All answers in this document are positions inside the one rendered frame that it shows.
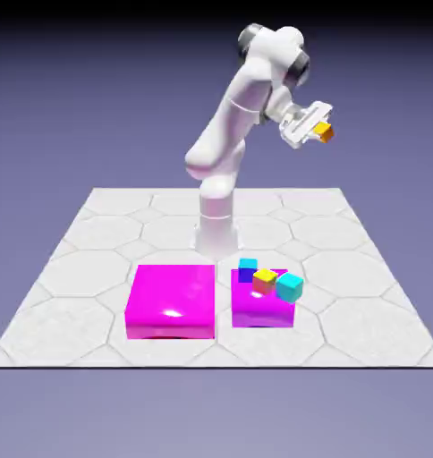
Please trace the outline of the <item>large purple box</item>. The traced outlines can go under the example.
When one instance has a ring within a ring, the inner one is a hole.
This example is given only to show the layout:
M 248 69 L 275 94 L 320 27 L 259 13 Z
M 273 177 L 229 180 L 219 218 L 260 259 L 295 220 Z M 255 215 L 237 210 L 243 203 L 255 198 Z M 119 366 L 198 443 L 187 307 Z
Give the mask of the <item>large purple box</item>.
M 276 296 L 259 295 L 249 283 L 240 283 L 238 269 L 231 270 L 233 327 L 293 327 L 295 304 Z

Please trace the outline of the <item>small yellow cube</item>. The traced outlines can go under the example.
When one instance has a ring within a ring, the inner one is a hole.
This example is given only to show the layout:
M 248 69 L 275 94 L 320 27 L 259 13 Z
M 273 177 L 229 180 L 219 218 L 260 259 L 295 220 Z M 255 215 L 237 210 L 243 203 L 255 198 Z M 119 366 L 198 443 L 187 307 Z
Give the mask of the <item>small yellow cube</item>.
M 274 270 L 262 268 L 252 276 L 252 290 L 262 295 L 270 294 L 276 287 L 278 273 Z

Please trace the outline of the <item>small orange cube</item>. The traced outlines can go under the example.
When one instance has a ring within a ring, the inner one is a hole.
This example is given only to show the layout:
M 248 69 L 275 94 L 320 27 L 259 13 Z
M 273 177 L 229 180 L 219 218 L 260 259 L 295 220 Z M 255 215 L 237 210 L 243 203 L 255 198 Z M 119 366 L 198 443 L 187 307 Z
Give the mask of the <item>small orange cube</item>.
M 316 134 L 318 139 L 323 143 L 328 143 L 334 137 L 332 125 L 323 121 L 315 125 L 313 133 Z

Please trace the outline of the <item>small cyan cube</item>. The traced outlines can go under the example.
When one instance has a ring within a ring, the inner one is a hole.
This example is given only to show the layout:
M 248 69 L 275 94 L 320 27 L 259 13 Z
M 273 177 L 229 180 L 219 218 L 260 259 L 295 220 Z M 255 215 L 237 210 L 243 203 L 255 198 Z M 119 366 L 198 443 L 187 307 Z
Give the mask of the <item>small cyan cube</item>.
M 276 296 L 282 301 L 295 303 L 302 296 L 303 285 L 301 277 L 285 272 L 276 280 Z

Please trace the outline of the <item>small blue cube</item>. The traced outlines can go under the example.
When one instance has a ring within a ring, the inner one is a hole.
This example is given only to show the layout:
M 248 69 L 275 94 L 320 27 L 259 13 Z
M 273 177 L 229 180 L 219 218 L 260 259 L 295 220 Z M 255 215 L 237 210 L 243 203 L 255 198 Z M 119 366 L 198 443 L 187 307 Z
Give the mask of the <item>small blue cube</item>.
M 238 281 L 251 283 L 253 275 L 258 270 L 258 260 L 253 258 L 240 258 L 238 265 Z

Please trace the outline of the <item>large magenta box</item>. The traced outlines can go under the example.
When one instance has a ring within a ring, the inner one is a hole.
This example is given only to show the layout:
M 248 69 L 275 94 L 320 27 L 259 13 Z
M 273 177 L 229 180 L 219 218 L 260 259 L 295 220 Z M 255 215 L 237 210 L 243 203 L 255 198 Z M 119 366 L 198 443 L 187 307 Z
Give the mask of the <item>large magenta box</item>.
M 129 339 L 213 339 L 213 265 L 139 265 L 124 310 Z

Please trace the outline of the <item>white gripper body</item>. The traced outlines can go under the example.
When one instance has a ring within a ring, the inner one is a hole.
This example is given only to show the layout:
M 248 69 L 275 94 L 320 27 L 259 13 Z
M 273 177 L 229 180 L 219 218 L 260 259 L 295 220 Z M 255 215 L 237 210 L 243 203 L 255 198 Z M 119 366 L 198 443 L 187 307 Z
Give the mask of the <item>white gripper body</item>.
M 320 121 L 330 123 L 332 110 L 330 104 L 321 101 L 315 101 L 308 107 L 292 104 L 279 124 L 281 138 L 293 149 L 300 148 L 308 140 L 320 141 L 313 129 Z

